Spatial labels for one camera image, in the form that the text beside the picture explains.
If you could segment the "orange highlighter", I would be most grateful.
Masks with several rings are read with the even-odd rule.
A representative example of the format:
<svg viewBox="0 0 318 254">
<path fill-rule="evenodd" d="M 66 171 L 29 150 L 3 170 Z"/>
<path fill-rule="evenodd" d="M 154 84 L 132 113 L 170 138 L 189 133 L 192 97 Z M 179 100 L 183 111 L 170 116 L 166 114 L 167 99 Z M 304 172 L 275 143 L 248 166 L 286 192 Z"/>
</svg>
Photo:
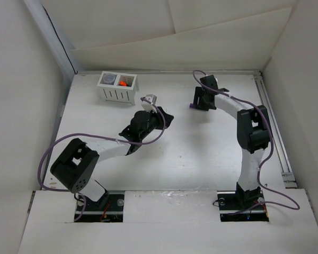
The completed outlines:
<svg viewBox="0 0 318 254">
<path fill-rule="evenodd" d="M 127 87 L 127 83 L 125 83 L 124 81 L 121 81 L 119 85 L 120 85 L 120 86 Z"/>
</svg>

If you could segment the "clear jar of paper clips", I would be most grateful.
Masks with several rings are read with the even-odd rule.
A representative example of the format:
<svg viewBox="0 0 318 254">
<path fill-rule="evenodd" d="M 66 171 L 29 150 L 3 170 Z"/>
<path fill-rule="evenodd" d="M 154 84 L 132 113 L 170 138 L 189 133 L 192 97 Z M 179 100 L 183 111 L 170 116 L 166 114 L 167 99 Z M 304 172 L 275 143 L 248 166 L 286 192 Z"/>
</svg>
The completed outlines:
<svg viewBox="0 0 318 254">
<path fill-rule="evenodd" d="M 104 74 L 101 82 L 106 85 L 113 85 L 116 79 L 116 75 L 114 74 Z"/>
</svg>

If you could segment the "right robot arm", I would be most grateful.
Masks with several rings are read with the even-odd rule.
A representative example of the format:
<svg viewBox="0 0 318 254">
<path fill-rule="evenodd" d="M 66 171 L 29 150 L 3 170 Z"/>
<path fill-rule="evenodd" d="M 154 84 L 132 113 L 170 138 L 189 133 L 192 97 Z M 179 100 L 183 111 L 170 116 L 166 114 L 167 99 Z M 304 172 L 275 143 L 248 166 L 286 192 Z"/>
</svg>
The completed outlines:
<svg viewBox="0 0 318 254">
<path fill-rule="evenodd" d="M 236 122 L 236 137 L 242 149 L 242 165 L 235 194 L 230 198 L 229 210 L 249 208 L 261 197 L 258 171 L 263 154 L 270 143 L 270 123 L 265 106 L 252 106 L 234 99 L 226 88 L 218 88 L 213 75 L 199 78 L 191 108 L 209 111 L 221 109 Z"/>
</svg>

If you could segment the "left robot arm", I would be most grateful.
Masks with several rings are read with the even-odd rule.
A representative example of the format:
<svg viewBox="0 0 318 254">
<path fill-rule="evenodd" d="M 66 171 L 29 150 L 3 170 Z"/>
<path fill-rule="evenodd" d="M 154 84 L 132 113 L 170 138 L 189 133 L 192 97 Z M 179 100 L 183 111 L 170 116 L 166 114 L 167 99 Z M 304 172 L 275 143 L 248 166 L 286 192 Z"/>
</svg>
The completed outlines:
<svg viewBox="0 0 318 254">
<path fill-rule="evenodd" d="M 102 140 L 85 143 L 79 138 L 69 142 L 50 168 L 53 176 L 73 194 L 83 194 L 96 210 L 106 207 L 109 192 L 92 178 L 95 166 L 104 160 L 135 153 L 153 131 L 167 129 L 174 116 L 159 106 L 155 112 L 138 111 L 121 132 L 120 141 Z"/>
</svg>

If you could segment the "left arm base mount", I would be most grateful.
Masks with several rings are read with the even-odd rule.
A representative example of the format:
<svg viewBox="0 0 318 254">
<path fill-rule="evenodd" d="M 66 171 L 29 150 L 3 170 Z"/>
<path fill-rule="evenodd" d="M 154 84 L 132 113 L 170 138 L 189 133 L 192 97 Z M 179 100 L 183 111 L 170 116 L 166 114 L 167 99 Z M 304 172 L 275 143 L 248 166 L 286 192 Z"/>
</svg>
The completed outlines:
<svg viewBox="0 0 318 254">
<path fill-rule="evenodd" d="M 125 204 L 125 191 L 111 191 L 103 196 L 102 204 L 98 204 L 81 195 L 74 195 L 76 209 L 74 222 L 123 222 L 123 208 Z"/>
</svg>

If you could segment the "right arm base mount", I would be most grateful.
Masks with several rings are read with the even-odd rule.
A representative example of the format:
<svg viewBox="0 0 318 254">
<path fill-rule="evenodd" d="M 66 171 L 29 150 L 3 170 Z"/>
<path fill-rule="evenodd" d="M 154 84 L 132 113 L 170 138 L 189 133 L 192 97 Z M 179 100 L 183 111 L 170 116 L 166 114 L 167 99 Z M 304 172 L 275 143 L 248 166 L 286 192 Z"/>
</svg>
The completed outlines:
<svg viewBox="0 0 318 254">
<path fill-rule="evenodd" d="M 267 209 L 259 201 L 263 201 L 262 192 L 243 202 L 234 191 L 218 192 L 213 206 L 218 206 L 221 222 L 269 222 Z"/>
</svg>

